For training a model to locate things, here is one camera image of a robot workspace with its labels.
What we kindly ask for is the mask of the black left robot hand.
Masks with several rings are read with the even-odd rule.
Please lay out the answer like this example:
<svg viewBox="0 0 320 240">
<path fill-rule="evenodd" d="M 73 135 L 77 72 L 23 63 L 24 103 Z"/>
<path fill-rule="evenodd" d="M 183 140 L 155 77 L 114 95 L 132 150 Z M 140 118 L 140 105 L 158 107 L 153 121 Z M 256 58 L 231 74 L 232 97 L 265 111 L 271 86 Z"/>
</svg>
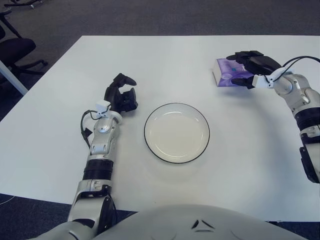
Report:
<svg viewBox="0 0 320 240">
<path fill-rule="evenodd" d="M 134 111 L 138 107 L 136 92 L 132 87 L 129 91 L 120 92 L 124 85 L 136 86 L 137 83 L 130 77 L 119 73 L 107 87 L 104 100 L 110 103 L 110 110 L 121 113 Z"/>
</svg>

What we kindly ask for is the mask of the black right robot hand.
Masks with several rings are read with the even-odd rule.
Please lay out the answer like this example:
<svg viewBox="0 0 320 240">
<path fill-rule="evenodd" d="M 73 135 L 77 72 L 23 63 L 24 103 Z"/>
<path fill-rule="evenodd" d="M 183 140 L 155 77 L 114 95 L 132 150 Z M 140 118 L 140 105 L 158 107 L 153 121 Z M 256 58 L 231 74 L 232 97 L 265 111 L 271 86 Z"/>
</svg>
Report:
<svg viewBox="0 0 320 240">
<path fill-rule="evenodd" d="M 270 82 L 273 80 L 268 79 L 268 76 L 282 67 L 271 57 L 265 56 L 256 50 L 236 52 L 233 55 L 227 56 L 226 59 L 229 61 L 236 61 L 238 64 L 242 64 L 246 71 L 253 74 L 253 76 L 247 78 L 238 77 L 231 80 L 234 85 L 247 87 L 248 89 L 253 89 L 256 87 L 254 85 L 254 76 L 262 76 L 263 81 L 267 83 L 267 86 L 269 86 Z"/>
</svg>

